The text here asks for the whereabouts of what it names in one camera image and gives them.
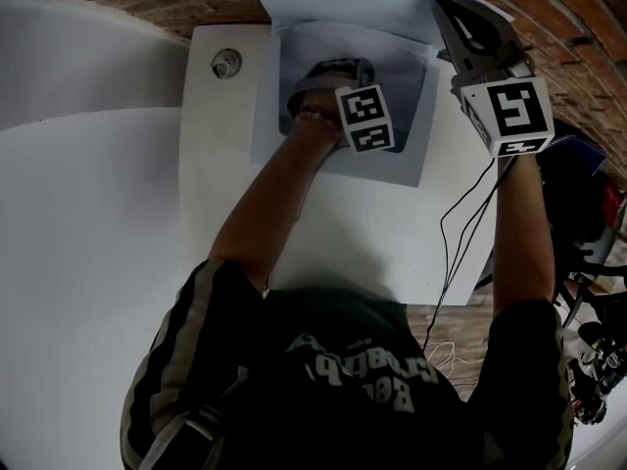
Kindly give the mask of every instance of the dark t-shirt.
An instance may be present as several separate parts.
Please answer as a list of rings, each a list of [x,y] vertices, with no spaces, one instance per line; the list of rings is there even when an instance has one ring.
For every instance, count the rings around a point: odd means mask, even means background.
[[[155,458],[176,420],[185,430]],[[239,266],[210,261],[137,372],[121,448],[128,468],[167,467],[183,453],[191,465],[204,447],[219,468],[553,469],[571,436],[559,319],[547,302],[495,320],[466,403],[425,360],[400,305],[331,289],[263,300]],[[197,452],[202,468],[207,454]]]

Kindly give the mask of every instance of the white cord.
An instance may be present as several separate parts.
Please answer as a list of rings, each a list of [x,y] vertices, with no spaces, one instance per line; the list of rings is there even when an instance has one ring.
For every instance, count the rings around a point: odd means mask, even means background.
[[[458,356],[455,355],[455,342],[453,341],[443,341],[440,343],[432,343],[431,345],[436,345],[436,347],[431,351],[431,353],[429,354],[429,356],[427,357],[427,362],[431,361],[431,357],[433,356],[433,354],[442,346],[444,345],[450,345],[451,346],[451,351],[449,352],[449,356],[447,356],[442,362],[440,362],[438,365],[435,366],[436,369],[438,369],[440,372],[442,372],[444,374],[444,371],[442,371],[441,367],[447,367],[448,365],[451,366],[451,370],[449,371],[448,374],[445,375],[446,378],[449,378],[452,374],[453,374],[453,369],[455,367],[455,361],[458,360],[459,362],[465,364],[465,365],[470,365],[470,364],[476,364],[479,362],[483,362],[483,358],[479,358],[478,360],[464,360],[463,358],[459,358]]]

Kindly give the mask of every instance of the white backdrop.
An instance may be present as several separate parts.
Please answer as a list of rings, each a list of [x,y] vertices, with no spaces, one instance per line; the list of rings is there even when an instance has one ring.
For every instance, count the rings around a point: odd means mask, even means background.
[[[0,0],[0,130],[47,118],[180,107],[188,47],[80,0]]]
[[[187,275],[179,112],[0,132],[0,456],[10,470],[121,468],[123,397]]]

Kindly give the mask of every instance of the bracelet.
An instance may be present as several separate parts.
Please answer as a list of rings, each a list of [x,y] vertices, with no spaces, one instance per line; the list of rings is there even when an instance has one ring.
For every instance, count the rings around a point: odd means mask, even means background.
[[[340,138],[343,135],[342,123],[338,120],[338,117],[334,116],[324,108],[316,105],[306,105],[296,115],[296,122],[303,118],[310,118],[319,120],[333,129],[335,135]]]

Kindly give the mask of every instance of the wire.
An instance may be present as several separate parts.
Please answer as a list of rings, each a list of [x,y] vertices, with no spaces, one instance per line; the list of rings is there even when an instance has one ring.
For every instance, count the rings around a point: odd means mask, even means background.
[[[444,301],[444,297],[446,296],[447,291],[449,290],[449,287],[451,287],[451,284],[453,283],[453,280],[455,279],[455,276],[458,273],[459,267],[461,266],[461,262],[465,258],[465,255],[466,255],[466,253],[468,251],[468,248],[470,247],[470,243],[472,242],[472,238],[474,237],[474,234],[477,231],[477,228],[479,227],[479,224],[481,223],[481,219],[483,219],[483,216],[486,213],[486,210],[490,206],[490,202],[492,201],[492,197],[494,196],[494,194],[497,191],[497,189],[499,188],[499,186],[501,186],[501,183],[503,183],[503,181],[505,180],[505,178],[507,177],[507,175],[509,174],[509,172],[513,168],[513,165],[515,164],[517,159],[518,159],[518,156],[513,156],[509,160],[505,170],[503,171],[501,176],[499,176],[499,178],[497,179],[497,182],[495,183],[494,187],[490,191],[490,194],[488,195],[488,197],[486,197],[486,199],[483,201],[481,206],[479,206],[479,209],[472,215],[472,217],[468,220],[466,225],[461,230],[461,235],[459,235],[458,248],[456,250],[456,255],[455,255],[455,258],[454,258],[453,263],[451,265],[451,273],[449,273],[449,248],[448,248],[446,234],[444,232],[444,225],[443,225],[444,218],[447,215],[449,215],[449,213],[451,213],[451,211],[453,209],[455,209],[461,203],[461,201],[463,199],[465,199],[468,196],[468,194],[470,192],[472,192],[479,185],[479,183],[483,179],[483,176],[485,176],[485,174],[488,172],[488,170],[490,170],[490,168],[494,164],[495,159],[492,159],[492,161],[490,162],[488,167],[486,167],[486,169],[481,173],[481,175],[479,176],[479,179],[477,180],[477,182],[475,182],[475,184],[467,192],[465,192],[461,196],[461,198],[448,211],[445,212],[445,214],[442,216],[442,219],[440,219],[440,231],[442,232],[442,238],[444,239],[444,246],[445,246],[446,273],[445,273],[445,279],[444,279],[444,286],[442,288],[442,293],[440,294],[440,299],[438,300],[438,303],[437,303],[437,305],[435,307],[435,311],[433,312],[433,317],[431,317],[431,323],[429,324],[429,327],[427,327],[427,335],[426,335],[426,337],[424,339],[424,343],[422,345],[422,349],[423,350],[426,349],[426,347],[427,347],[427,345],[429,343],[429,337],[431,335],[431,330],[433,329],[433,326],[435,325],[435,321],[436,321],[436,318],[438,316],[438,313],[440,312],[440,308],[442,307],[442,303]],[[470,237],[468,238],[468,241],[466,242],[465,248],[463,249],[463,252],[461,253],[461,258],[459,258],[458,264],[456,266],[455,263],[458,260],[458,254],[459,254],[459,251],[461,249],[461,243],[463,241],[463,235],[464,235],[466,229],[468,228],[468,226],[470,225],[470,223],[472,222],[472,220],[477,216],[477,214],[480,214],[479,215],[479,219],[475,223],[475,225],[474,225],[474,227],[472,229],[472,232],[470,233]]]
[[[440,372],[442,372],[442,370],[440,369],[441,367],[447,367],[447,366],[451,366],[451,370],[449,371],[448,374],[445,375],[446,378],[450,378],[451,375],[453,374],[453,369],[455,367],[455,361],[458,360],[459,362],[465,364],[465,365],[471,365],[471,364],[476,364],[479,362],[483,362],[483,358],[479,358],[478,360],[464,360],[463,358],[459,358],[458,356],[455,355],[455,342],[453,341],[443,341],[437,344],[436,348],[434,348],[431,353],[429,354],[429,356],[427,357],[427,362],[429,362],[431,360],[431,357],[433,356],[433,354],[442,346],[444,345],[451,345],[451,351],[449,352],[449,356],[447,356],[442,362],[440,362],[438,365],[435,366],[436,369],[438,369]]]
[[[459,205],[461,204],[461,202],[463,201],[463,199],[465,199],[468,195],[470,195],[470,193],[472,191],[474,191],[474,189],[479,186],[479,183],[481,183],[481,180],[483,179],[483,176],[485,176],[488,173],[488,170],[490,170],[492,168],[492,165],[494,165],[495,159],[492,159],[492,161],[490,162],[490,164],[483,170],[483,172],[481,172],[481,175],[479,176],[479,178],[476,180],[476,182],[472,185],[472,187],[466,192],[464,193],[461,198],[455,202],[455,204],[444,213],[444,215],[442,216],[442,218],[440,219],[440,231],[442,232],[442,238],[444,239],[444,254],[445,254],[445,263],[446,263],[446,274],[444,276],[444,286],[442,288],[442,290],[444,291],[444,288],[446,288],[447,286],[447,280],[449,277],[449,246],[447,244],[447,236],[444,233],[444,220],[446,219],[446,217]]]
[[[478,382],[475,383],[455,383],[453,385],[453,388],[456,387],[476,387]]]

